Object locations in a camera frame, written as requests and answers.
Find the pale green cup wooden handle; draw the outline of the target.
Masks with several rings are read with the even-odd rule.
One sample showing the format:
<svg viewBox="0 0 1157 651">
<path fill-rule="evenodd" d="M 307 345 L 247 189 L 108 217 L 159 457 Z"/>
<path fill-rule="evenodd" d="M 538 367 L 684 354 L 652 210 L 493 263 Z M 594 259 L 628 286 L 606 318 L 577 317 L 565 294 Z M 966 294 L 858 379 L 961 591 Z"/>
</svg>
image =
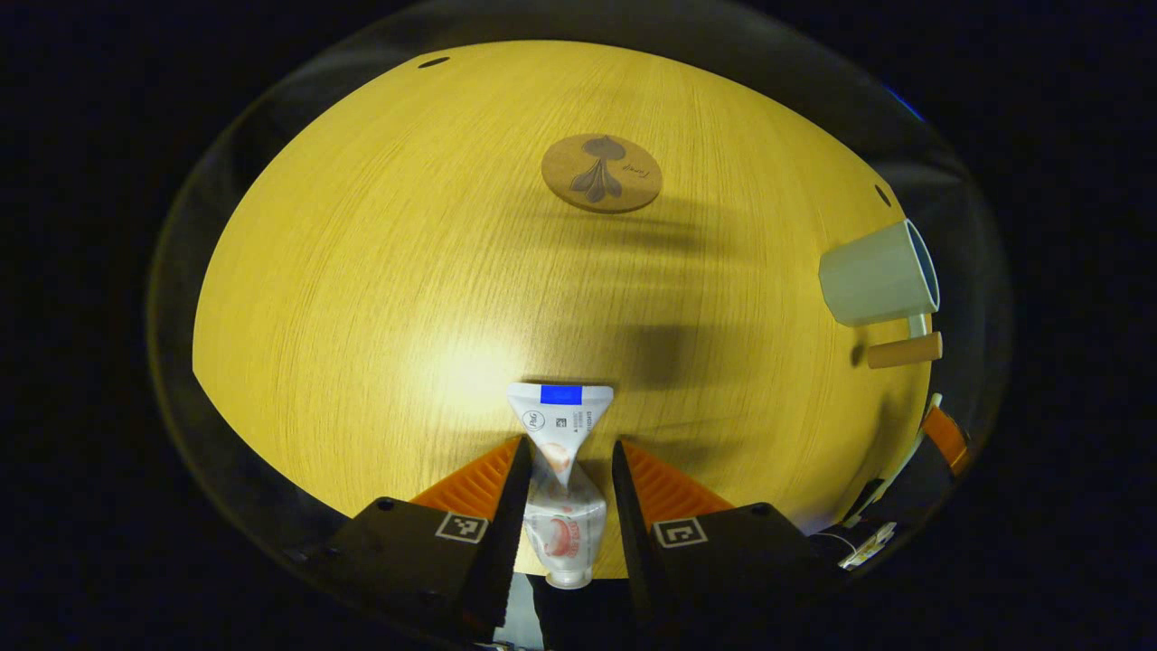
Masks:
<svg viewBox="0 0 1157 651">
<path fill-rule="evenodd" d="M 909 219 L 827 251 L 818 278 L 823 301 L 840 325 L 908 325 L 908 338 L 867 347 L 868 367 L 918 365 L 943 357 L 943 338 L 928 324 L 941 308 L 938 278 L 929 247 Z"/>
</svg>

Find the white toothpaste tube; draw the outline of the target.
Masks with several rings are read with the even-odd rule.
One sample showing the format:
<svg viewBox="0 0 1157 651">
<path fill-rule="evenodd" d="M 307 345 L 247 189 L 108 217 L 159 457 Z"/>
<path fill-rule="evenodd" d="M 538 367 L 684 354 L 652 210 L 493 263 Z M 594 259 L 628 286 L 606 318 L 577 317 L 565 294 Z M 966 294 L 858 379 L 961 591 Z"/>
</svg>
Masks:
<svg viewBox="0 0 1157 651">
<path fill-rule="evenodd" d="M 607 500 L 578 464 L 578 451 L 613 400 L 607 386 L 514 382 L 507 400 L 533 442 L 523 530 L 551 589 L 594 580 L 607 526 Z"/>
</svg>

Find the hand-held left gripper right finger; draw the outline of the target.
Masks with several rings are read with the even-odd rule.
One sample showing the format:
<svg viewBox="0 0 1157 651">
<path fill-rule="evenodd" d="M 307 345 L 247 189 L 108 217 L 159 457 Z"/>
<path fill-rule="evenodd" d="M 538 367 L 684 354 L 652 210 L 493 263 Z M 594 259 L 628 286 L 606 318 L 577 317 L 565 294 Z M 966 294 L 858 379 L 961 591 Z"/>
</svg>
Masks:
<svg viewBox="0 0 1157 651">
<path fill-rule="evenodd" d="M 647 631 L 781 626 L 846 572 L 766 502 L 735 506 L 629 441 L 612 458 L 631 593 Z"/>
</svg>

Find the yellow wooden desktop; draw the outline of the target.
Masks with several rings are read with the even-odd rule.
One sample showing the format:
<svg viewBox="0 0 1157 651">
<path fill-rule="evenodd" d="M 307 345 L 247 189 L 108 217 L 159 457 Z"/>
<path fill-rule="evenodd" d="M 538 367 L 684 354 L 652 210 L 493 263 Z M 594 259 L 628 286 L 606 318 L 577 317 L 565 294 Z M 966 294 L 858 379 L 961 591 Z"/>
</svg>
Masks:
<svg viewBox="0 0 1157 651">
<path fill-rule="evenodd" d="M 555 197 L 544 153 L 588 133 L 653 154 L 659 197 L 617 214 Z M 192 367 L 242 441 L 339 515 L 379 447 L 441 463 L 523 432 L 504 392 L 528 380 L 613 389 L 578 451 L 605 495 L 632 441 L 810 533 L 902 463 L 926 410 L 933 362 L 863 358 L 906 321 L 840 325 L 818 278 L 831 247 L 904 219 L 835 136 L 690 62 L 437 51 L 263 168 L 211 256 Z"/>
</svg>

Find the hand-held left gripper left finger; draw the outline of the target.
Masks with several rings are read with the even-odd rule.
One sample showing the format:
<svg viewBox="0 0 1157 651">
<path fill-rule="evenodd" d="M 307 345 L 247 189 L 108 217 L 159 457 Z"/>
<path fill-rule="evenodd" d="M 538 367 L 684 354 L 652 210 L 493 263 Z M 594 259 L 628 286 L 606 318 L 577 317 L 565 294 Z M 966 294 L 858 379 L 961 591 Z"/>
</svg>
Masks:
<svg viewBox="0 0 1157 651">
<path fill-rule="evenodd" d="M 423 450 L 377 449 L 347 518 L 293 545 L 290 572 L 393 637 L 491 638 L 507 613 L 531 442 L 441 463 Z"/>
</svg>

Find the round cork coaster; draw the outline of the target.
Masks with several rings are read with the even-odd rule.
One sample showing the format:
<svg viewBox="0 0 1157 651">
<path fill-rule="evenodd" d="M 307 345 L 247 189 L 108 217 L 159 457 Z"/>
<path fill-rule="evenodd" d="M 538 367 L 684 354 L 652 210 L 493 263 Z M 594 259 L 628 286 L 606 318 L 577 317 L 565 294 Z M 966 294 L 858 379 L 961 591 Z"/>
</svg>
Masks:
<svg viewBox="0 0 1157 651">
<path fill-rule="evenodd" d="M 663 173 L 653 154 L 622 136 L 563 136 L 541 157 L 541 180 L 578 209 L 617 214 L 644 209 L 659 197 Z"/>
</svg>

